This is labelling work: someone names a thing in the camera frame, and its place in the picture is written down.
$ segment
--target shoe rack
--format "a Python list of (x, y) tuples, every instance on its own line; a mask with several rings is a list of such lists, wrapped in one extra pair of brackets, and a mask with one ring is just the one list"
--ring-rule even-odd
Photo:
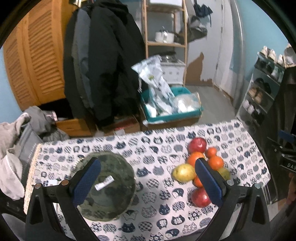
[(248, 89), (236, 115), (249, 131), (255, 132), (263, 122), (278, 93), (284, 71), (283, 66), (257, 53)]
[[(142, 18), (143, 18), (143, 25), (144, 25), (144, 41), (145, 41), (145, 51), (146, 51), (146, 58), (149, 57), (149, 46), (167, 46), (173, 47), (175, 50), (176, 47), (184, 49), (184, 63), (185, 63), (185, 70), (183, 76), (183, 86), (185, 86), (186, 81), (186, 70), (187, 70), (187, 51), (188, 51), (188, 44), (187, 44), (187, 17), (186, 17), (186, 4), (185, 0), (182, 0), (182, 7), (168, 5), (168, 4), (150, 4), (149, 0), (142, 0)], [(156, 41), (148, 41), (148, 12), (158, 12), (158, 13), (167, 13), (173, 16), (173, 31), (176, 32), (176, 20), (177, 20), (177, 13), (182, 13), (183, 23), (184, 23), (184, 44), (179, 43), (166, 43), (166, 42), (156, 42)]]

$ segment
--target teal plastic bin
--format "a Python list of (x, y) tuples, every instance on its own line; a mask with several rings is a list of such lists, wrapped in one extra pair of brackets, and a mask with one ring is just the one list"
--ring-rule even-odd
[[(185, 88), (185, 87), (171, 87), (171, 90), (175, 96), (181, 95), (181, 94), (191, 94), (191, 92)], [(201, 116), (203, 107), (201, 106), (200, 109), (195, 111), (190, 111), (186, 113), (176, 113), (172, 115), (166, 115), (166, 116), (157, 116), (157, 117), (150, 117), (147, 107), (145, 103), (148, 103), (149, 100), (149, 90), (146, 90), (141, 93), (141, 105), (145, 112), (145, 116), (147, 118), (148, 122), (156, 122), (156, 121), (173, 121), (178, 119), (185, 119), (189, 117), (198, 117)]]

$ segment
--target wooden wardrobe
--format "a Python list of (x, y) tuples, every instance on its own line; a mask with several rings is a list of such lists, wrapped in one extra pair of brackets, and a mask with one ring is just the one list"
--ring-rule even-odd
[[(63, 49), (67, 23), (76, 9), (68, 0), (42, 0), (4, 43), (4, 62), (21, 110), (64, 99)], [(91, 136), (90, 119), (58, 121), (70, 136)]]

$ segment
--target table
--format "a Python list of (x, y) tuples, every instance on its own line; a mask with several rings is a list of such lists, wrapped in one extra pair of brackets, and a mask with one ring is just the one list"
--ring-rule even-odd
[[(188, 157), (187, 145), (194, 137), (203, 137), (215, 146), (224, 159), (224, 167), (238, 185), (265, 186), (270, 180), (267, 165), (254, 140), (238, 120), (218, 124), (194, 125), (124, 136), (47, 142), (38, 145), (29, 171), (24, 212), (36, 183), (48, 185), (70, 178), (77, 162), (91, 152), (119, 153), (132, 165), (137, 192), (126, 213), (110, 222), (87, 224), (101, 241), (159, 241), (189, 235), (204, 228), (218, 207), (194, 207), (190, 196), (192, 182), (179, 183), (171, 178), (175, 166)], [(57, 214), (65, 233), (73, 238), (60, 208)]]

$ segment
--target white box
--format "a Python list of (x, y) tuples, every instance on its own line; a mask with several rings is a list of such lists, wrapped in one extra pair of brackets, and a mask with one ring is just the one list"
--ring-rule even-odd
[(150, 0), (149, 3), (182, 7), (183, 1), (182, 0)]
[(185, 64), (178, 60), (177, 63), (160, 63), (163, 70), (163, 78), (169, 85), (182, 85)]

